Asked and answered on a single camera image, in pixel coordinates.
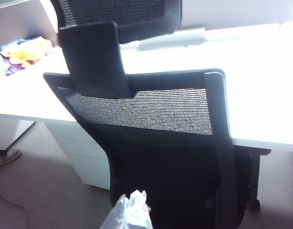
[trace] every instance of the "headrest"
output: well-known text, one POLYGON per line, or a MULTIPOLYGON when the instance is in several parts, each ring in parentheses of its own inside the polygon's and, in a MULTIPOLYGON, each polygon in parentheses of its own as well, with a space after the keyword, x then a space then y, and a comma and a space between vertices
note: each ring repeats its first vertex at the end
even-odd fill
POLYGON ((181 0, 51 0, 59 27, 114 21, 120 43, 172 33, 181 24, 181 0))

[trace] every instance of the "purple cloth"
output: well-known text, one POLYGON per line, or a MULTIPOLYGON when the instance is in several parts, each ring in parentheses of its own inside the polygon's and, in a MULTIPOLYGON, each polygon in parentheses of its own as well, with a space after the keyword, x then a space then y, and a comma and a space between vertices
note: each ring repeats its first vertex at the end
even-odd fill
POLYGON ((21 70, 21 64, 11 64, 7 57, 0 54, 0 68, 6 75, 11 75, 21 70))

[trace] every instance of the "gray carpet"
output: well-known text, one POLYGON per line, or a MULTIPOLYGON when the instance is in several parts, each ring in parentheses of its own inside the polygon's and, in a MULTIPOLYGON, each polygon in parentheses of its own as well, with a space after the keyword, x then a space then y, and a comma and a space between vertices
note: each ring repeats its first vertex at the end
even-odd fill
MULTIPOLYGON (((111 206, 109 192, 83 184, 44 124, 13 146, 22 155, 0 167, 0 194, 25 207, 31 229, 97 229, 111 206)), ((261 213, 247 211, 240 229, 293 229, 293 153, 262 157, 261 213)), ((0 229, 24 229, 25 213, 0 198, 0 229)))

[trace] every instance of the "sneaker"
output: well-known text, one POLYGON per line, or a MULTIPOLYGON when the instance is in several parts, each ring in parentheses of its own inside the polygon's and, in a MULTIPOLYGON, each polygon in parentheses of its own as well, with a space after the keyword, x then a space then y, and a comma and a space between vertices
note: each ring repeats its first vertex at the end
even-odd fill
POLYGON ((15 150, 0 150, 0 166, 6 165, 21 155, 21 151, 15 150))

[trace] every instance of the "plush toy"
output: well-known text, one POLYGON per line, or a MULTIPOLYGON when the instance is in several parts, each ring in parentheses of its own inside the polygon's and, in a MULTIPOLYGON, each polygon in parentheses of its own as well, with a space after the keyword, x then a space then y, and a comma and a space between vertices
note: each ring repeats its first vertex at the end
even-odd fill
POLYGON ((1 54, 8 57, 11 64, 21 64, 22 68, 26 68, 31 65, 29 61, 42 59, 51 47, 51 41, 38 37, 20 44, 9 44, 1 50, 1 54))

